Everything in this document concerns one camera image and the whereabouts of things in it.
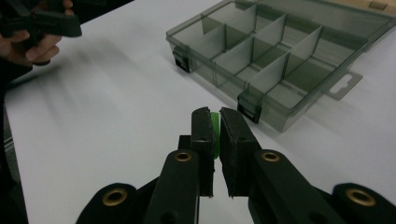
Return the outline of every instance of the clear plastic organizer box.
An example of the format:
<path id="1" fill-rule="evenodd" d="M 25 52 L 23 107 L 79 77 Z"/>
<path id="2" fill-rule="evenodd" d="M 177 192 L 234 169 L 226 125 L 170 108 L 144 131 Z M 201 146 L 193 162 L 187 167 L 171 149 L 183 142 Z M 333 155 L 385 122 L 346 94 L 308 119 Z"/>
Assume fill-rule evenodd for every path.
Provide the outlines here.
<path id="1" fill-rule="evenodd" d="M 396 23 L 323 1 L 222 1 L 168 31 L 176 64 L 283 132 Z"/>

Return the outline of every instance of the person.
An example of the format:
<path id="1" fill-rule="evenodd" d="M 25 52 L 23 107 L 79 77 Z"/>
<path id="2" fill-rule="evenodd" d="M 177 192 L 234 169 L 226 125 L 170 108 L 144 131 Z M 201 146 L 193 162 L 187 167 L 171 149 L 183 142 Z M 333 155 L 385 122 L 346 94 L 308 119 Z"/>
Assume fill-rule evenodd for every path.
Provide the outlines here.
<path id="1" fill-rule="evenodd" d="M 32 8 L 32 10 L 36 10 L 37 8 L 45 9 L 46 5 L 42 4 L 43 3 L 40 2 L 40 4 Z M 63 0 L 63 5 L 64 13 L 66 15 L 74 14 L 71 9 L 73 6 L 73 2 L 71 0 Z M 2 83 L 1 94 L 3 102 L 7 90 L 7 84 L 9 82 L 30 72 L 33 69 L 34 64 L 47 62 L 60 51 L 56 44 L 61 41 L 61 36 L 43 34 L 43 38 L 36 46 L 33 46 L 30 49 L 25 49 L 22 42 L 28 39 L 29 36 L 30 34 L 26 30 L 16 31 L 13 36 L 9 38 L 5 38 L 0 35 L 0 78 Z M 2 118 L 1 122 L 4 127 L 4 118 Z M 27 216 L 24 211 L 24 207 L 20 209 L 8 195 L 15 186 L 16 182 L 12 179 L 8 168 L 5 149 L 0 149 L 1 223 L 27 223 Z"/>

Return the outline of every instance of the person's hand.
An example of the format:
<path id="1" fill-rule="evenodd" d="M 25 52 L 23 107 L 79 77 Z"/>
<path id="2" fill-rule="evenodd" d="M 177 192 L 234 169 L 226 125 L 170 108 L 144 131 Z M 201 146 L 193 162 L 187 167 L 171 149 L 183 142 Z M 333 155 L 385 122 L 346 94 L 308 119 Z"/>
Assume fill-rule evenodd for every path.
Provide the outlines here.
<path id="1" fill-rule="evenodd" d="M 70 7 L 73 6 L 71 0 L 63 0 L 66 15 L 73 15 Z M 47 62 L 59 52 L 56 44 L 61 41 L 62 37 L 57 35 L 44 35 L 38 44 L 28 50 L 24 49 L 22 41 L 29 38 L 27 31 L 14 32 L 11 38 L 4 38 L 0 35 L 0 57 L 12 63 L 32 66 L 33 63 Z"/>

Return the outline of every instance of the plastic storage box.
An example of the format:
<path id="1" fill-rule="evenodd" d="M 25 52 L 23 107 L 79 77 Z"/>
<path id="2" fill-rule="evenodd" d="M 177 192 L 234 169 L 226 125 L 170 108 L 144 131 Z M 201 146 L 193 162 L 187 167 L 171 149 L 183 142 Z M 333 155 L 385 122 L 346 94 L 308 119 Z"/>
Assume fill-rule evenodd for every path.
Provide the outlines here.
<path id="1" fill-rule="evenodd" d="M 395 18 L 310 0 L 222 1 L 168 31 L 178 66 L 283 132 Z"/>

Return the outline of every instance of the white tabletop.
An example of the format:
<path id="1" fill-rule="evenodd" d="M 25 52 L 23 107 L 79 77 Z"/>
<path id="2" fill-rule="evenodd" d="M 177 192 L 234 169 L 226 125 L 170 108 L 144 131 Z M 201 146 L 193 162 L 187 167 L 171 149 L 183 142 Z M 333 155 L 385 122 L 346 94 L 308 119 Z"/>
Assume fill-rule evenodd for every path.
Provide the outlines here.
<path id="1" fill-rule="evenodd" d="M 136 0 L 83 25 L 7 93 L 6 107 L 31 224 L 75 223 L 93 194 L 158 176 L 191 112 L 236 102 L 176 67 L 165 32 L 219 0 Z M 341 101 L 320 98 L 290 129 L 252 131 L 328 192 L 353 182 L 396 203 L 396 30 L 354 62 L 363 80 Z M 251 223 L 248 199 L 229 199 L 216 161 L 200 223 Z"/>

